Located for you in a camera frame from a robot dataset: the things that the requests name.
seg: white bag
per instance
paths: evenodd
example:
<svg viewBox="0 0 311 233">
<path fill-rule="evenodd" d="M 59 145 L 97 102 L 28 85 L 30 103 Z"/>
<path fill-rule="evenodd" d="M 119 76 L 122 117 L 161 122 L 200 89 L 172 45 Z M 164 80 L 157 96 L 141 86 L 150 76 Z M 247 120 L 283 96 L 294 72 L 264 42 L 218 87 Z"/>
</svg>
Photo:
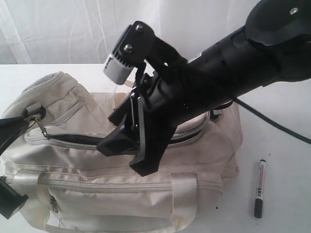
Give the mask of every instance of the white bag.
<svg viewBox="0 0 311 233">
<path fill-rule="evenodd" d="M 125 97 L 93 93 L 63 72 L 28 87 L 3 117 L 21 116 L 39 102 L 49 134 L 103 138 L 115 127 L 108 116 Z M 186 141 L 184 136 L 198 132 Z M 29 200 L 21 209 L 33 227 L 51 233 L 172 233 L 206 221 L 224 182 L 238 174 L 242 142 L 236 104 L 216 120 L 203 114 L 177 128 L 158 172 L 146 177 L 128 164 L 131 155 L 105 157 L 95 145 L 47 139 L 34 125 L 2 155 L 6 181 Z M 193 232 L 195 224 L 186 232 Z"/>
</svg>

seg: white backdrop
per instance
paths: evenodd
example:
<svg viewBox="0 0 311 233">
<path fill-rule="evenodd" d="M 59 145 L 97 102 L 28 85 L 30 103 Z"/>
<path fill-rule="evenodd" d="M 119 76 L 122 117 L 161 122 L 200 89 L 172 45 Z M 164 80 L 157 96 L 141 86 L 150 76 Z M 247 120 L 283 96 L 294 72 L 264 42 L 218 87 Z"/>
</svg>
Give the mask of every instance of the white backdrop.
<svg viewBox="0 0 311 233">
<path fill-rule="evenodd" d="M 103 63 L 141 20 L 191 58 L 244 25 L 259 0 L 0 0 L 0 64 Z"/>
</svg>

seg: bag strap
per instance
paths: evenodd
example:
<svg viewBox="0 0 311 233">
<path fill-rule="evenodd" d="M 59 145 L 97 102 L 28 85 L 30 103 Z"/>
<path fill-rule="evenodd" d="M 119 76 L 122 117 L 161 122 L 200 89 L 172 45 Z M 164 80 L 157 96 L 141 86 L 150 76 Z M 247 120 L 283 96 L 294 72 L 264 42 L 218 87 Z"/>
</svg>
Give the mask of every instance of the bag strap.
<svg viewBox="0 0 311 233">
<path fill-rule="evenodd" d="M 90 233 L 47 224 L 50 218 L 50 210 L 47 207 L 48 204 L 44 206 L 43 203 L 40 203 L 43 200 L 40 200 L 39 196 L 43 194 L 42 192 L 46 192 L 40 188 L 40 185 L 37 185 L 40 174 L 40 171 L 20 170 L 13 180 L 14 188 L 29 196 L 29 200 L 20 210 L 29 224 L 50 233 Z M 189 226 L 196 216 L 197 189 L 195 174 L 172 174 L 173 210 L 170 216 L 172 225 L 158 230 L 137 233 L 174 233 Z"/>
</svg>

